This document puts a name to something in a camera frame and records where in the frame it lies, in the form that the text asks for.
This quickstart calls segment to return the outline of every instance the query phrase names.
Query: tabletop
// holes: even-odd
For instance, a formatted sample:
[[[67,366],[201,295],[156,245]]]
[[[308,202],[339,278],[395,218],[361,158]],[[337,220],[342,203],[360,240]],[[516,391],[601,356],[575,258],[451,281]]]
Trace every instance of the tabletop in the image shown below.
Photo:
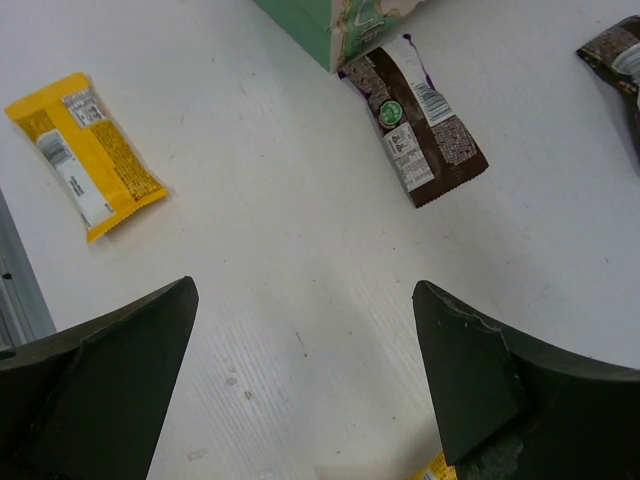
[[[574,51],[635,0],[431,0],[406,22],[489,160],[416,210],[366,105],[249,0],[5,0],[0,104],[91,76],[171,189],[95,244],[0,122],[59,330],[181,276],[200,306],[150,479],[397,479],[439,448],[411,294],[640,367],[640,169]]]

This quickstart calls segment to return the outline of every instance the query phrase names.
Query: snack package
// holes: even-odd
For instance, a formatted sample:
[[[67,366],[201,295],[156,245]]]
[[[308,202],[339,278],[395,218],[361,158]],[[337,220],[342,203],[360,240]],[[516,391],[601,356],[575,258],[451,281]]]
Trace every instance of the snack package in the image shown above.
[[[5,112],[68,187],[89,242],[167,195],[142,166],[84,74],[53,83]]]
[[[318,63],[335,72],[422,0],[255,0]]]
[[[489,166],[469,131],[435,89],[408,35],[376,48],[339,73],[366,99],[389,159],[416,207]]]
[[[447,465],[444,452],[440,452],[427,468],[407,480],[458,480],[458,476],[456,469]]]
[[[577,54],[628,99],[631,134],[640,148],[640,16],[629,17],[601,33]]]

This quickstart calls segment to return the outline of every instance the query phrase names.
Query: yellow snack bar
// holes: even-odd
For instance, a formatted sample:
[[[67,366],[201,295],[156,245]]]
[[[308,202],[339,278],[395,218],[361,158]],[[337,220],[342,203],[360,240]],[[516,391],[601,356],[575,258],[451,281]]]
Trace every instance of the yellow snack bar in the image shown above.
[[[407,480],[458,480],[458,477],[456,469],[447,465],[444,452],[440,452],[427,468]]]
[[[142,165],[96,95],[75,73],[5,109],[56,170],[93,242],[168,193]]]

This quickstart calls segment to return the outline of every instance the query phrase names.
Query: barcode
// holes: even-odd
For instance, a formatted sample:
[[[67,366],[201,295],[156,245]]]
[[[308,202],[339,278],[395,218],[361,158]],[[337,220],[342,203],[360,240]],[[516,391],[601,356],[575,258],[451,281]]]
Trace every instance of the barcode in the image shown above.
[[[431,127],[453,117],[451,107],[449,107],[449,104],[440,92],[429,88],[426,83],[412,86],[413,91],[416,94],[416,98],[418,99],[418,102],[420,102],[422,111],[427,118],[427,123]]]
[[[46,133],[40,137],[36,146],[40,149],[49,163],[56,168],[73,157],[67,143],[56,130]]]
[[[640,83],[640,43],[618,55],[611,66],[624,75],[631,75],[636,83]]]

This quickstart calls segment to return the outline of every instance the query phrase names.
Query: white label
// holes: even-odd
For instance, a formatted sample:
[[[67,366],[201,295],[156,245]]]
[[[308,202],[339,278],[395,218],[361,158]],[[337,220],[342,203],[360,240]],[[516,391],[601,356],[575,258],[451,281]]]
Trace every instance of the white label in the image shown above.
[[[611,64],[611,68],[623,75],[633,77],[633,83],[640,87],[640,43],[625,50]],[[638,108],[640,109],[640,93],[638,94]]]
[[[420,57],[407,39],[397,37],[382,49],[391,57],[407,81],[430,127],[433,128],[455,116],[444,96],[427,83],[427,74]]]
[[[75,118],[80,128],[88,127],[107,118],[100,106],[100,101],[90,87],[63,97],[62,103]]]
[[[36,147],[69,187],[88,227],[99,225],[113,215],[113,208],[58,130],[41,135]]]
[[[412,192],[435,178],[409,122],[387,133],[384,139],[407,192]]]

